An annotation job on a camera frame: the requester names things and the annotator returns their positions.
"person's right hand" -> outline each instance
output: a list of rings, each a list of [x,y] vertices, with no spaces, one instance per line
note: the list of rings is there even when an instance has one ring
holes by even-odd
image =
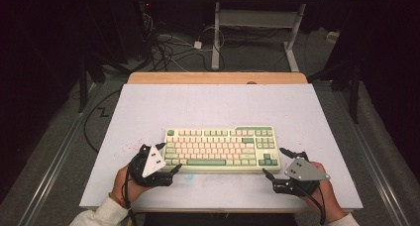
[[[313,162],[311,164],[317,169],[325,172],[324,166],[322,166],[322,164]],[[341,208],[337,201],[336,195],[334,194],[333,185],[331,184],[330,180],[320,180],[319,188],[317,188],[312,193],[312,197],[315,198],[315,200],[317,200],[321,206],[323,206],[322,198],[324,198],[327,223],[334,222],[346,216],[346,212]],[[303,199],[313,210],[320,213],[319,208],[315,205],[314,202],[312,202],[311,199],[306,196],[301,197],[301,199]]]

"green and white keyboard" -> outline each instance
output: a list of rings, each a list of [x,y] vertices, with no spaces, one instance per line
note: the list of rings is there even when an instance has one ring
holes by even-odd
[[[182,164],[188,172],[276,173],[280,160],[275,134],[269,126],[233,129],[168,129],[162,156],[171,170]]]

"white desk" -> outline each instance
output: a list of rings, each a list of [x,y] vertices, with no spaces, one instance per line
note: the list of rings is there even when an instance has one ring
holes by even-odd
[[[80,206],[99,206],[112,189],[117,170],[142,144],[161,143],[166,128],[239,125],[273,126],[280,147],[306,151],[310,160],[324,164],[343,208],[363,207],[310,84],[126,84]],[[283,172],[292,160],[284,155],[280,160]],[[286,178],[283,173],[276,177]],[[275,194],[263,173],[178,173],[173,181],[170,187],[147,191],[133,208],[149,212],[307,210],[299,198]]]
[[[223,10],[220,2],[216,2],[214,22],[214,45],[211,68],[219,69],[220,26],[291,28],[288,42],[283,43],[284,53],[291,71],[299,71],[293,53],[293,45],[299,31],[306,4],[300,4],[296,12],[272,12],[251,10]]]

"sleeve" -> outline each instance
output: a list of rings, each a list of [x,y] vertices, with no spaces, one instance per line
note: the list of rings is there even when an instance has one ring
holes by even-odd
[[[96,211],[86,210],[78,214],[70,226],[117,226],[127,213],[127,209],[107,197]]]
[[[345,217],[327,224],[327,226],[359,226],[359,224],[356,222],[355,218],[353,218],[353,215],[349,213]]]

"green space bar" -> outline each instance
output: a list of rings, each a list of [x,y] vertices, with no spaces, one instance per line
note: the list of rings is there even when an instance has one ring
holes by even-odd
[[[225,166],[226,160],[188,160],[188,166]]]

